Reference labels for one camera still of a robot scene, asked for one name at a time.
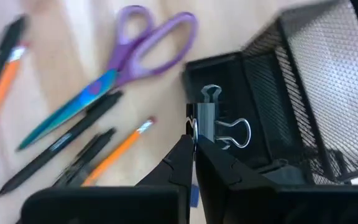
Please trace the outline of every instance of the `scissors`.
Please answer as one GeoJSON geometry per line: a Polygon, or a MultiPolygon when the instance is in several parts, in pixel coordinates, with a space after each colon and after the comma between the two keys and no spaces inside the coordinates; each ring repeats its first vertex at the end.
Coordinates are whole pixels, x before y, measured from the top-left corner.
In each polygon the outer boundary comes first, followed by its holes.
{"type": "Polygon", "coordinates": [[[178,63],[190,50],[195,40],[198,23],[196,17],[189,12],[180,12],[162,25],[154,28],[154,20],[150,11],[143,6],[127,6],[120,10],[116,26],[115,48],[108,62],[107,72],[93,83],[90,83],[68,103],[51,114],[39,124],[20,144],[18,150],[45,136],[64,122],[68,121],[80,111],[89,107],[108,91],[123,86],[140,78],[160,75],[178,63]],[[124,35],[124,25],[133,14],[144,16],[146,28],[133,39],[124,35]],[[156,44],[182,22],[190,24],[190,36],[187,43],[170,61],[155,67],[144,68],[140,64],[141,58],[156,44]]]}

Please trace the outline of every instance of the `pen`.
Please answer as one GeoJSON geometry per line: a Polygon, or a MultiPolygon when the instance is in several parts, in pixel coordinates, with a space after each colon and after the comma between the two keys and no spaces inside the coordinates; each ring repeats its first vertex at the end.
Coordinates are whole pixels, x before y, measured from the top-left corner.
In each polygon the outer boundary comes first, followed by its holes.
{"type": "Polygon", "coordinates": [[[63,172],[59,175],[53,187],[67,186],[77,176],[77,174],[87,165],[110,141],[113,134],[116,132],[114,128],[109,129],[104,134],[97,134],[86,146],[75,156],[72,163],[70,163],[63,172]]]}
{"type": "Polygon", "coordinates": [[[6,61],[12,53],[12,49],[20,41],[25,29],[25,16],[20,16],[5,28],[4,35],[0,40],[0,74],[5,66],[6,61]]]}
{"type": "Polygon", "coordinates": [[[149,118],[142,126],[136,129],[116,150],[114,150],[107,158],[105,158],[90,175],[85,179],[82,186],[90,186],[96,179],[102,175],[104,171],[108,169],[129,147],[131,147],[136,140],[139,139],[140,135],[148,130],[155,123],[155,118],[149,118]]]}
{"type": "Polygon", "coordinates": [[[27,46],[24,44],[19,44],[17,47],[13,48],[8,61],[4,67],[2,75],[0,75],[0,107],[3,99],[9,87],[19,69],[20,59],[23,56],[27,46]]]}
{"type": "Polygon", "coordinates": [[[115,105],[118,99],[122,96],[121,91],[117,91],[112,95],[107,95],[102,98],[102,101],[96,103],[88,112],[87,115],[72,128],[70,128],[66,134],[56,140],[51,146],[49,146],[44,152],[38,155],[33,161],[27,164],[22,170],[20,170],[14,177],[8,180],[2,189],[0,190],[0,196],[4,195],[25,182],[31,177],[37,170],[44,166],[49,160],[55,157],[62,149],[64,149],[69,143],[77,138],[83,131],[90,127],[97,119],[99,119],[107,110],[115,105]]]}

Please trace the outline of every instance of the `wooden desk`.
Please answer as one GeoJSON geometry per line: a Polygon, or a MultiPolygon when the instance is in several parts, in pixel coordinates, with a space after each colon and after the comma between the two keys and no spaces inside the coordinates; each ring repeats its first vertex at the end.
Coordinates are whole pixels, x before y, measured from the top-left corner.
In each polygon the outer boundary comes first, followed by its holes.
{"type": "MultiPolygon", "coordinates": [[[[148,174],[185,131],[185,94],[180,72],[186,61],[240,49],[279,8],[308,0],[0,0],[0,33],[20,13],[30,16],[25,55],[0,112],[0,188],[77,119],[30,148],[15,152],[19,142],[51,112],[104,72],[114,40],[114,19],[128,4],[147,6],[157,24],[180,11],[194,13],[200,29],[185,60],[158,78],[125,86],[125,96],[25,184],[0,198],[0,223],[14,223],[23,201],[49,186],[97,132],[118,132],[107,155],[148,116],[158,123],[147,131],[99,180],[98,185],[134,185],[148,174]]],[[[140,29],[131,24],[131,31],[140,29]]],[[[155,65],[175,54],[184,36],[175,32],[159,43],[146,62],[155,65]]],[[[195,223],[203,219],[202,208],[195,223]]]]}

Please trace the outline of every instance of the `purple scissors handle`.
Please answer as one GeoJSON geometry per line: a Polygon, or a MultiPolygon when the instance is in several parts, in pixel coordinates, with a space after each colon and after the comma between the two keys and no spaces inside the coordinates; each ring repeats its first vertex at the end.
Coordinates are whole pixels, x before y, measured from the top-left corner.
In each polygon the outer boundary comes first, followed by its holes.
{"type": "Polygon", "coordinates": [[[190,50],[194,43],[198,29],[196,17],[189,12],[176,14],[154,30],[152,30],[154,24],[152,16],[150,12],[142,6],[125,7],[121,11],[120,15],[121,17],[119,18],[117,30],[116,48],[114,49],[112,59],[109,63],[110,69],[117,69],[119,72],[114,87],[121,86],[136,79],[161,74],[174,66],[181,59],[183,59],[186,53],[190,50]],[[147,18],[147,28],[138,37],[133,40],[129,40],[124,37],[123,27],[128,20],[128,17],[133,13],[143,14],[147,18]],[[179,53],[176,54],[176,56],[162,65],[151,69],[144,68],[140,64],[142,57],[182,22],[186,22],[191,25],[190,35],[185,46],[179,51],[179,53]]]}

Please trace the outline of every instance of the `black plastic object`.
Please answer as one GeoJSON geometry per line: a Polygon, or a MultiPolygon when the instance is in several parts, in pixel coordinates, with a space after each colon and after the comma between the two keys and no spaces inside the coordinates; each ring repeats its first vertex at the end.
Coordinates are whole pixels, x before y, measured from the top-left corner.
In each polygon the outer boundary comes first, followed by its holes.
{"type": "MultiPolygon", "coordinates": [[[[207,223],[358,223],[358,186],[278,185],[199,136],[196,173],[207,223]]],[[[47,189],[22,224],[189,223],[192,138],[182,136],[135,187],[47,189]]]]}
{"type": "Polygon", "coordinates": [[[269,150],[316,184],[358,177],[358,0],[287,10],[241,52],[189,63],[184,80],[191,101],[203,85],[235,80],[222,103],[260,124],[252,138],[267,145],[253,153],[269,150]]]}

